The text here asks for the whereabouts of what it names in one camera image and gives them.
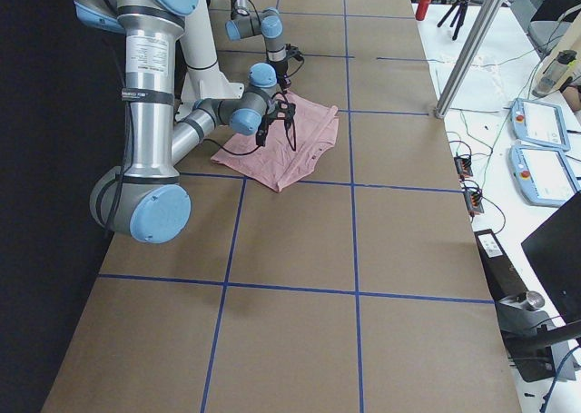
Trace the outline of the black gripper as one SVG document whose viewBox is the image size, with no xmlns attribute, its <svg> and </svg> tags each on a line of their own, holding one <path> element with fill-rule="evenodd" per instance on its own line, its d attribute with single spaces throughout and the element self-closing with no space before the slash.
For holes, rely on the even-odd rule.
<svg viewBox="0 0 581 413">
<path fill-rule="evenodd" d="M 258 146 L 264 146 L 270 125 L 276 120 L 276 112 L 267 113 L 262 116 L 261 123 L 255 135 L 255 142 Z"/>
<path fill-rule="evenodd" d="M 286 92 L 291 87 L 291 79 L 288 75 L 289 63 L 286 59 L 280 61 L 273 61 L 268 59 L 267 63 L 274 69 L 277 82 L 283 92 Z"/>
</svg>

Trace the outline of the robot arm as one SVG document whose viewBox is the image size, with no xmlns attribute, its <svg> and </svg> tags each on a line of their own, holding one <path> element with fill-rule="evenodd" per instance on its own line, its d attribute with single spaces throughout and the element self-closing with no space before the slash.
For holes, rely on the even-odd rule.
<svg viewBox="0 0 581 413">
<path fill-rule="evenodd" d="M 259 11 L 252 0 L 230 0 L 231 19 L 226 33 L 231 41 L 260 35 L 264 40 L 267 63 L 273 67 L 279 87 L 291 86 L 288 74 L 291 46 L 285 42 L 284 26 L 279 11 L 268 7 Z"/>
<path fill-rule="evenodd" d="M 74 0 L 79 20 L 123 34 L 125 149 L 119 166 L 95 184 L 90 210 L 108 231 L 164 243 L 187 224 L 191 199 L 176 164 L 218 126 L 255 134 L 288 84 L 279 13 L 231 0 L 232 40 L 261 36 L 266 59 L 247 84 L 230 82 L 218 64 L 207 0 Z"/>
</svg>

